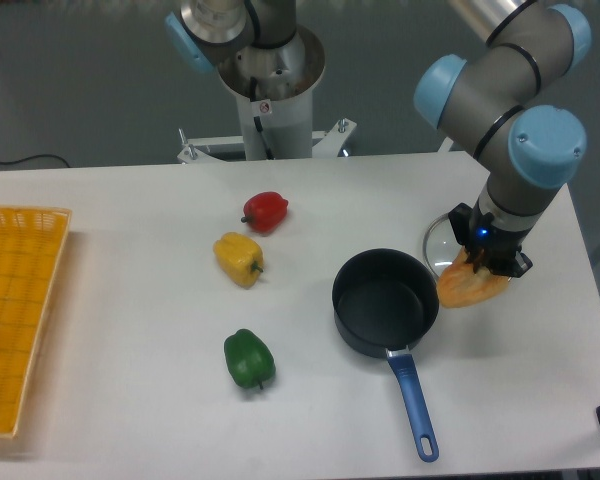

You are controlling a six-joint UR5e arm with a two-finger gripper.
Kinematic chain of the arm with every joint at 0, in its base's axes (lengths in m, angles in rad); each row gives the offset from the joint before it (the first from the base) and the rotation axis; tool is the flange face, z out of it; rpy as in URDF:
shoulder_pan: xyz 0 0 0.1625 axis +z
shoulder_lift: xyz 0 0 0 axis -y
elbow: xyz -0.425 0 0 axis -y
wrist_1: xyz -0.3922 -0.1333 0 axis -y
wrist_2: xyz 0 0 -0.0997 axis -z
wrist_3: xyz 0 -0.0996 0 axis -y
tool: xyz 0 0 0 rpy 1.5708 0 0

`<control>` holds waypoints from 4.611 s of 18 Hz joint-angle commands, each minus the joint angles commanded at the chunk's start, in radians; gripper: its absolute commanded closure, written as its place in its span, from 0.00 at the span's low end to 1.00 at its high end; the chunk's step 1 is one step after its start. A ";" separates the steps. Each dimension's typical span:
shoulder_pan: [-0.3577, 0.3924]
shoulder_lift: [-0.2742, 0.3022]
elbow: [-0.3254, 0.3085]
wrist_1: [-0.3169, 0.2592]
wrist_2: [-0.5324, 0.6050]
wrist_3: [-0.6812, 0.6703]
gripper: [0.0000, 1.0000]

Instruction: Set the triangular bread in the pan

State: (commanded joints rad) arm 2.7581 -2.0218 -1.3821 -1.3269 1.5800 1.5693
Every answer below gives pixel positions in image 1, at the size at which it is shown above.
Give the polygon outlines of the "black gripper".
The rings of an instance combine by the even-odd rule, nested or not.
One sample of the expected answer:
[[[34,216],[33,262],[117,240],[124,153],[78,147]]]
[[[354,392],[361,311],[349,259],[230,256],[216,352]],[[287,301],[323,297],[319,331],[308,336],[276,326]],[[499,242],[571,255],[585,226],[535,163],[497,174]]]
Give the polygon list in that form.
[[[457,243],[468,255],[465,263],[471,264],[474,272],[484,267],[493,275],[520,278],[533,267],[522,251],[529,230],[504,230],[496,225],[493,213],[483,214],[478,205],[460,203],[447,217]]]

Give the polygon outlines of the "grey blue-capped right robot arm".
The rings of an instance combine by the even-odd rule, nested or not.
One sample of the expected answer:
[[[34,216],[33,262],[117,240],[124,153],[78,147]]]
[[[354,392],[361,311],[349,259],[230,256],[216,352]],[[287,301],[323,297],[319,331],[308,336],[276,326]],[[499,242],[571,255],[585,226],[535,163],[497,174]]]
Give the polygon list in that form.
[[[419,114],[489,172],[474,206],[448,214],[474,268],[519,278],[532,266],[522,243],[577,172],[587,134],[571,112],[529,103],[588,54],[592,31],[566,4],[454,1],[487,50],[469,62],[446,55],[421,77]]]

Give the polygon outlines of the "grey blue-capped left robot arm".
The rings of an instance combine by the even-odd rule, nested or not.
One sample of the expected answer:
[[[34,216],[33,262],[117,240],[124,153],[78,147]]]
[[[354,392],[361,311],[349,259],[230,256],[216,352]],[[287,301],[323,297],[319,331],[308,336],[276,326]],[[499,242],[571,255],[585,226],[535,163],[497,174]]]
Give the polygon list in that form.
[[[282,101],[312,90],[325,70],[324,48],[300,25],[294,1],[183,1],[164,20],[192,69],[216,70],[251,101]]]

